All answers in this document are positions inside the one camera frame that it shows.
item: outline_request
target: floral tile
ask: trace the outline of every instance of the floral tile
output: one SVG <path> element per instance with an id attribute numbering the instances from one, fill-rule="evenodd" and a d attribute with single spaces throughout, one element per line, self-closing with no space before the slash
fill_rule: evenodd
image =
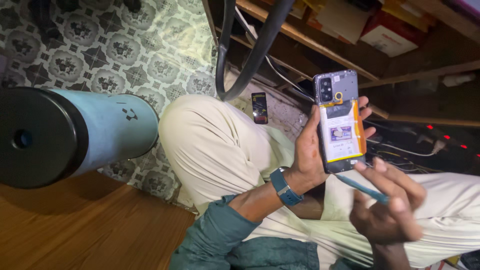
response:
<path id="1" fill-rule="evenodd" d="M 214 96 L 216 48 L 202 1 L 141 1 L 138 13 L 123 0 L 81 0 L 80 9 L 61 13 L 53 0 L 60 36 L 47 39 L 23 1 L 0 0 L 0 45 L 12 55 L 1 88 L 132 94 L 160 117 L 179 96 Z M 99 171 L 195 211 L 160 142 L 141 157 Z"/>

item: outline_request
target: blue cylinder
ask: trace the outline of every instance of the blue cylinder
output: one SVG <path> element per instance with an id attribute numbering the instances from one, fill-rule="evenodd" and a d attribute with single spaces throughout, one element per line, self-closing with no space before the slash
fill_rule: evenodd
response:
<path id="1" fill-rule="evenodd" d="M 0 92 L 0 181 L 32 188 L 141 156 L 158 115 L 140 97 L 19 87 Z"/>

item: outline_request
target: black cap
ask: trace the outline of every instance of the black cap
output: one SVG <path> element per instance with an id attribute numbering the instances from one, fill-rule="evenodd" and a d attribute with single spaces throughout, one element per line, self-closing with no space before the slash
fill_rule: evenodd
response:
<path id="1" fill-rule="evenodd" d="M 74 173 L 88 150 L 88 129 L 64 96 L 31 87 L 0 90 L 0 183 L 46 186 Z"/>

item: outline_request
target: man's right hand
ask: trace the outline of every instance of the man's right hand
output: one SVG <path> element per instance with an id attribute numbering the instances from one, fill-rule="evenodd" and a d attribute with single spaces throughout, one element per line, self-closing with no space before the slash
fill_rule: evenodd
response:
<path id="1" fill-rule="evenodd" d="M 354 168 L 390 197 L 388 206 L 377 202 L 366 208 L 367 199 L 355 190 L 350 221 L 371 244 L 392 245 L 419 240 L 423 235 L 422 227 L 413 213 L 422 205 L 426 190 L 383 160 L 375 158 L 373 162 L 373 169 L 363 163 L 355 164 Z"/>

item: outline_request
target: black card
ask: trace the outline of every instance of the black card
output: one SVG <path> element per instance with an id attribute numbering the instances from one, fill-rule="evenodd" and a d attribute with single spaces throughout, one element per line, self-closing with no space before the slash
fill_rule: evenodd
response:
<path id="1" fill-rule="evenodd" d="M 265 93 L 252 93 L 253 120 L 256 124 L 268 123 L 267 98 Z"/>

